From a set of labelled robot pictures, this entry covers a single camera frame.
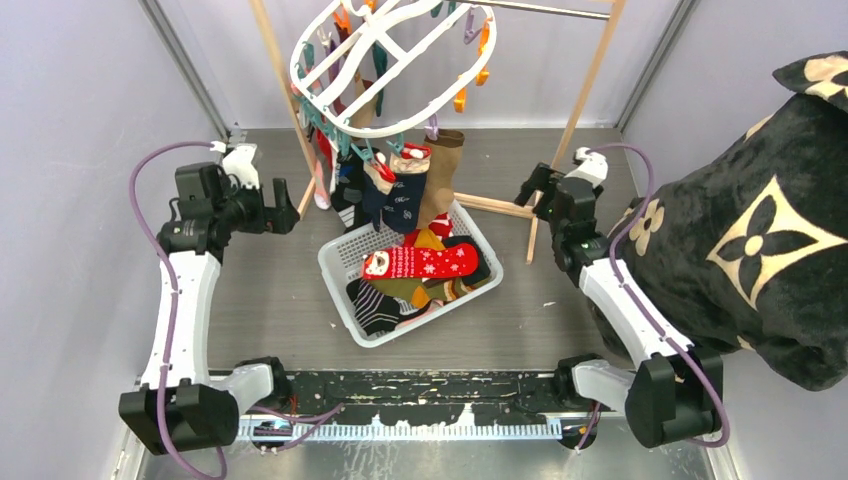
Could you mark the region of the white oval clip hanger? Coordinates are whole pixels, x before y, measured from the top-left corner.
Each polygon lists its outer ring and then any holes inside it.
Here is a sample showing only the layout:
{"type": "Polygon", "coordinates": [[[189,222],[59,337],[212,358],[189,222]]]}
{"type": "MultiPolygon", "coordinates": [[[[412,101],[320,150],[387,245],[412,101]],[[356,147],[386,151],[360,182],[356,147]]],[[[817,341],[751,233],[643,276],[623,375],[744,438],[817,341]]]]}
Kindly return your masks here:
{"type": "MultiPolygon", "coordinates": [[[[355,3],[351,2],[354,6],[359,7],[364,2],[355,3]]],[[[433,9],[429,14],[422,15],[420,17],[410,19],[408,21],[402,22],[397,26],[393,27],[389,34],[390,36],[403,48],[408,49],[414,46],[418,41],[420,41],[435,25],[439,24],[442,20],[446,18],[449,13],[449,5],[450,1],[435,1],[437,2],[437,7],[433,9]]],[[[384,91],[394,83],[398,78],[401,77],[407,70],[409,70],[421,57],[423,57],[429,50],[431,50],[436,43],[441,40],[443,37],[447,36],[449,33],[461,33],[463,35],[463,42],[465,45],[470,46],[474,45],[476,47],[476,57],[474,61],[465,69],[461,70],[454,79],[448,81],[444,87],[440,88],[438,93],[435,94],[430,100],[434,99],[436,96],[440,95],[445,91],[447,87],[449,87],[454,81],[456,81],[457,77],[464,71],[468,70],[477,60],[478,58],[478,47],[479,41],[474,40],[470,41],[466,35],[466,30],[468,27],[474,27],[475,29],[479,29],[481,27],[482,22],[484,21],[485,16],[482,11],[475,11],[471,17],[466,17],[460,19],[450,30],[448,30],[444,35],[442,35],[438,40],[436,40],[421,56],[419,56],[411,65],[409,65],[395,80],[393,80],[386,88],[383,89],[382,92],[378,93],[377,96],[372,99],[367,105],[376,105],[379,97],[384,93],[384,91]]],[[[349,29],[355,28],[359,25],[360,21],[358,18],[353,17],[350,20],[349,29]]],[[[320,63],[325,57],[331,53],[336,47],[347,37],[348,29],[344,29],[342,27],[342,21],[340,18],[335,18],[333,20],[328,21],[323,26],[322,35],[320,37],[312,37],[310,40],[310,44],[307,50],[309,55],[308,64],[310,66],[315,66],[320,63]]],[[[355,82],[347,87],[347,89],[341,94],[341,96],[335,100],[333,104],[333,108],[336,112],[341,112],[348,105],[350,105],[358,96],[362,95],[365,90],[370,87],[378,77],[384,73],[392,64],[394,64],[394,58],[390,57],[386,51],[379,45],[374,46],[373,50],[365,55],[365,58],[362,60],[359,65],[357,75],[355,78],[355,82]]],[[[469,91],[473,87],[482,87],[477,86],[474,83],[471,83],[467,87],[467,102],[466,109],[468,105],[468,96],[469,91]]],[[[401,118],[407,118],[421,109],[423,109],[428,103],[428,100],[423,107],[419,108],[417,111],[401,118]]],[[[452,105],[446,105],[442,109],[440,109],[437,113],[439,113],[447,108],[451,108],[454,110],[452,105]]],[[[378,129],[381,127],[359,127],[355,125],[353,118],[357,114],[355,113],[350,120],[352,126],[356,128],[372,128],[378,129]]]]}

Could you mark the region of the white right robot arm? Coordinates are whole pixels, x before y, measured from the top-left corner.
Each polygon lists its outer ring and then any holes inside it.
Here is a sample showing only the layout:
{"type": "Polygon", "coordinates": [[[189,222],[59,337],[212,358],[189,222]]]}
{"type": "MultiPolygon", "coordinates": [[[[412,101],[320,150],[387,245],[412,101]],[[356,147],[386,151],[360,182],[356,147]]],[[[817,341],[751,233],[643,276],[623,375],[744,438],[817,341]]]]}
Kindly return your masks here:
{"type": "Polygon", "coordinates": [[[598,310],[620,340],[634,368],[624,370],[595,354],[561,360],[552,390],[558,403],[577,411],[588,402],[593,411],[583,433],[562,442],[579,451],[595,434],[600,410],[624,415],[636,440],[646,448],[691,441],[717,448],[729,437],[722,403],[720,355],[699,348],[672,326],[615,258],[616,242],[601,234],[596,201],[606,178],[603,167],[583,162],[562,173],[537,164],[515,205],[539,198],[532,212],[548,223],[557,267],[598,310]]]}

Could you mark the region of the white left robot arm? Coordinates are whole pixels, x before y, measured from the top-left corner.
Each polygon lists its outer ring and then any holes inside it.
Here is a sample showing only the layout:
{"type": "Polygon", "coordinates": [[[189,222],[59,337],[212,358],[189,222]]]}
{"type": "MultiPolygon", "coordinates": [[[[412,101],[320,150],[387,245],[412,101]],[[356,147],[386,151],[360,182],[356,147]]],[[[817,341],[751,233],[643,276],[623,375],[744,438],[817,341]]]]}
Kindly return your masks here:
{"type": "Polygon", "coordinates": [[[175,172],[178,194],[156,242],[161,299],[154,344],[137,390],[119,399],[118,413],[154,455],[231,445],[239,419],[254,406],[285,409],[293,387],[277,357],[238,363],[212,379],[208,333],[212,297],[224,250],[233,233],[290,233],[300,219],[283,178],[272,182],[275,203],[264,203],[262,187],[243,174],[210,162],[175,172]]]}

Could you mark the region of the red snowflake sock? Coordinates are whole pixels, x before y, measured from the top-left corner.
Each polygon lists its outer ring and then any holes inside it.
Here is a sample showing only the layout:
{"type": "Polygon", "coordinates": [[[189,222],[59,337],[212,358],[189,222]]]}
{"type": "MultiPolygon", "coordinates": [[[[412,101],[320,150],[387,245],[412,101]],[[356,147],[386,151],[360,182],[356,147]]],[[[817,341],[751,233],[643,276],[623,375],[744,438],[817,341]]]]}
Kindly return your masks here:
{"type": "Polygon", "coordinates": [[[371,279],[450,279],[472,274],[480,255],[469,243],[437,250],[425,247],[392,247],[370,254],[362,266],[362,277],[371,279]]]}

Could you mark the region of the brown sock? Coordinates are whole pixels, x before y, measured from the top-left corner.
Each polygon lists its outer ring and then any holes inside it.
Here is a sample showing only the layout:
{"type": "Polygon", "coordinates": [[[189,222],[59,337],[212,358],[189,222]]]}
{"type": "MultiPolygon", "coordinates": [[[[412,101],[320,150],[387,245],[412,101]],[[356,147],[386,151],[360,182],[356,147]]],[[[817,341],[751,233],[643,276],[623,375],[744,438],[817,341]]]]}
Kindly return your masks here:
{"type": "Polygon", "coordinates": [[[448,211],[455,198],[453,177],[462,158],[465,135],[460,130],[440,129],[435,140],[423,145],[430,149],[430,168],[419,209],[417,229],[428,227],[448,211]]]}

